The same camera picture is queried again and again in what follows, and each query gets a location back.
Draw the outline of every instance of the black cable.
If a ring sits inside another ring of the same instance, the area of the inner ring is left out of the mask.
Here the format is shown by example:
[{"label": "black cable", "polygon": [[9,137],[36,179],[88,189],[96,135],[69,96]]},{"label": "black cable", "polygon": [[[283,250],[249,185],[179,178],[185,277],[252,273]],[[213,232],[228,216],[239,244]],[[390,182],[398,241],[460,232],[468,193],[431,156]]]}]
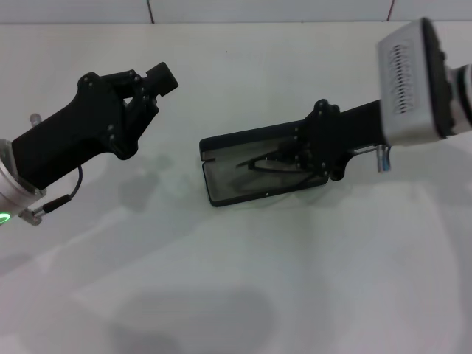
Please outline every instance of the black cable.
[{"label": "black cable", "polygon": [[79,166],[77,169],[79,170],[79,179],[77,180],[77,184],[75,185],[75,188],[72,191],[72,193],[63,195],[62,197],[59,197],[55,199],[54,201],[50,201],[49,203],[44,204],[41,208],[38,208],[35,210],[35,214],[38,214],[41,211],[43,211],[46,214],[49,214],[50,212],[56,210],[57,208],[63,206],[64,204],[69,203],[72,200],[72,198],[75,197],[75,195],[77,194],[77,191],[80,188],[80,185],[82,184],[82,179],[83,179],[82,166]]},{"label": "black cable", "polygon": [[83,179],[82,166],[79,166],[77,169],[79,170],[79,179],[77,180],[77,184],[75,185],[74,190],[73,190],[72,193],[70,194],[71,199],[72,199],[73,197],[75,197],[75,195],[76,195],[77,192],[79,191],[80,185],[82,184],[82,179]]}]

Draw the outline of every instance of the cooling vent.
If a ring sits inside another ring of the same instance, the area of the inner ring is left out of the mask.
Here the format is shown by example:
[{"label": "cooling vent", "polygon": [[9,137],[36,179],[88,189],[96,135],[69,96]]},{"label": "cooling vent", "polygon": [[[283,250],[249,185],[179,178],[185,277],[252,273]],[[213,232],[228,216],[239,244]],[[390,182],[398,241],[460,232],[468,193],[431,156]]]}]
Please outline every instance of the cooling vent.
[{"label": "cooling vent", "polygon": [[394,114],[414,109],[412,51],[408,44],[397,44],[389,52],[389,83]]}]

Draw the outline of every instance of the white tabletop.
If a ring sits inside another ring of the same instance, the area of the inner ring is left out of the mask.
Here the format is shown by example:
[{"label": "white tabletop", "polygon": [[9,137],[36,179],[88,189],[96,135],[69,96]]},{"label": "white tabletop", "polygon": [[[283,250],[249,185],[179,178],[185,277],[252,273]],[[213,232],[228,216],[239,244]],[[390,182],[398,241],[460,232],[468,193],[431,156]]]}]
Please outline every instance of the white tabletop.
[{"label": "white tabletop", "polygon": [[[98,156],[72,203],[1,227],[0,352],[470,353],[472,134],[394,148],[386,175],[364,155],[320,189],[207,200],[200,139],[378,99],[375,45],[399,26],[0,27],[1,138],[86,72],[165,61],[180,83],[137,156]],[[472,23],[437,29],[451,66],[472,62]]]}]

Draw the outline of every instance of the green indicator light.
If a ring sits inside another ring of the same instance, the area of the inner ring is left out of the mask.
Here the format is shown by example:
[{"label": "green indicator light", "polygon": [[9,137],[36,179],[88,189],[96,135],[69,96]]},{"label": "green indicator light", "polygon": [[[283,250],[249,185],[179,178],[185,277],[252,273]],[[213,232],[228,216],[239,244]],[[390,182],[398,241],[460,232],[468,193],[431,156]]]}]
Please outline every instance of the green indicator light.
[{"label": "green indicator light", "polygon": [[6,212],[0,212],[0,225],[6,223],[10,219],[10,214]]}]

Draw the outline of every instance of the screw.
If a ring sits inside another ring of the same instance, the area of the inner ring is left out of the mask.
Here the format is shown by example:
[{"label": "screw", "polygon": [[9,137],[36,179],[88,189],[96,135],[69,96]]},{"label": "screw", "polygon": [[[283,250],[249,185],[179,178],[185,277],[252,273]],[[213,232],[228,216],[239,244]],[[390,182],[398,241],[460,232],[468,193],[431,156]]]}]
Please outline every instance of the screw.
[{"label": "screw", "polygon": [[29,121],[31,122],[31,126],[35,127],[39,123],[41,123],[41,116],[37,113],[33,113],[29,116]]}]

